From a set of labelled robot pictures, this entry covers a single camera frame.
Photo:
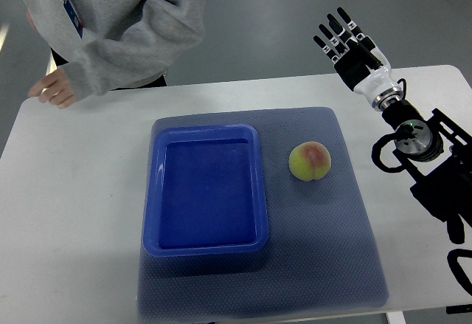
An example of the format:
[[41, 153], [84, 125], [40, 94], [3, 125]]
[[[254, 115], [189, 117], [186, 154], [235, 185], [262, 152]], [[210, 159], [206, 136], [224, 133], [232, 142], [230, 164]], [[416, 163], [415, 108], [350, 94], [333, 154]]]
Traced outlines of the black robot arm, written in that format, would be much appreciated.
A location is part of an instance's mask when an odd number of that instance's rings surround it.
[[456, 282], [471, 292], [471, 276], [460, 260], [471, 258], [461, 247], [465, 227], [471, 225], [471, 136], [451, 118], [434, 109], [425, 120], [407, 100], [391, 100], [381, 107], [393, 132], [372, 147], [373, 163], [386, 173], [407, 171], [411, 194], [435, 218], [445, 223], [457, 248], [447, 255]]

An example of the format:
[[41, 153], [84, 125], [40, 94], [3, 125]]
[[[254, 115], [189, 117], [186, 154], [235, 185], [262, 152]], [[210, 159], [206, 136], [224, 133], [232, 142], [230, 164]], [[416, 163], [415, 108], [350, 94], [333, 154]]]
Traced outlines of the bare person hand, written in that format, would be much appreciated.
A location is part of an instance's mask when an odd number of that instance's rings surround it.
[[72, 85], [61, 68], [41, 78], [27, 96], [37, 97], [40, 103], [50, 103], [59, 109], [68, 108], [77, 102]]

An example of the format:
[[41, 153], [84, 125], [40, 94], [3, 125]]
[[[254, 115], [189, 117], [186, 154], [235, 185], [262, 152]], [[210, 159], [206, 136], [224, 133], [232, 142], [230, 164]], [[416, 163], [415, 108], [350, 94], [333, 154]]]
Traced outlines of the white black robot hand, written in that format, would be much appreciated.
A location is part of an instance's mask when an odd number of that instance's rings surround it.
[[406, 85], [392, 78], [392, 67], [385, 54], [342, 7], [338, 17], [327, 14], [327, 25], [320, 24], [322, 36], [313, 41], [330, 59], [347, 88], [364, 96], [376, 111], [406, 96]]

